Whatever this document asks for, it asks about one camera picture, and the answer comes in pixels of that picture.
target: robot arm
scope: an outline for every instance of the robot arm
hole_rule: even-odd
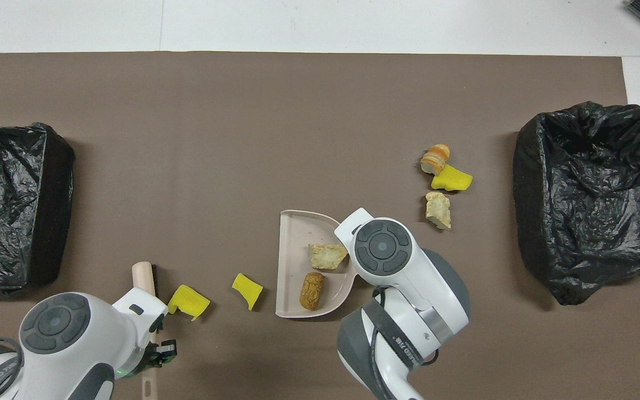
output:
[[[176,342],[150,343],[167,314],[152,294],[133,288],[115,304],[84,293],[44,299],[21,322],[21,372],[0,399],[109,400],[115,379],[158,367]],[[15,353],[0,349],[0,359]]]
[[[382,289],[379,300],[343,319],[337,342],[343,364],[377,398],[419,400],[407,375],[468,323],[465,285],[393,219],[360,208],[335,234],[359,275]]]

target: white table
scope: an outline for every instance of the white table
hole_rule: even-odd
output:
[[[0,0],[0,52],[159,50],[622,56],[640,104],[621,0]]]

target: black trash bag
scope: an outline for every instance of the black trash bag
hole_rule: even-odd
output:
[[[0,127],[0,291],[58,277],[73,160],[73,149],[48,125]]]
[[[640,275],[640,107],[538,114],[513,159],[525,267],[560,304]]]

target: brown paper surface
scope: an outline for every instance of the brown paper surface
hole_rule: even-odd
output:
[[[0,125],[50,124],[77,156],[61,276],[0,297],[0,336],[52,294],[114,302],[151,261],[163,301],[184,283],[213,302],[165,320],[180,354],[158,372],[161,398],[372,398],[335,350],[366,284],[325,317],[274,314],[279,213],[364,207],[406,224],[471,294],[470,324],[409,378],[425,398],[640,398],[640,278],[562,307],[516,242],[516,132],[583,101],[625,104],[619,58],[0,54]],[[474,176],[449,196],[449,232],[423,218],[417,164],[440,142]],[[239,272],[266,288],[254,312],[231,288]],[[114,398],[139,398],[139,379]]]

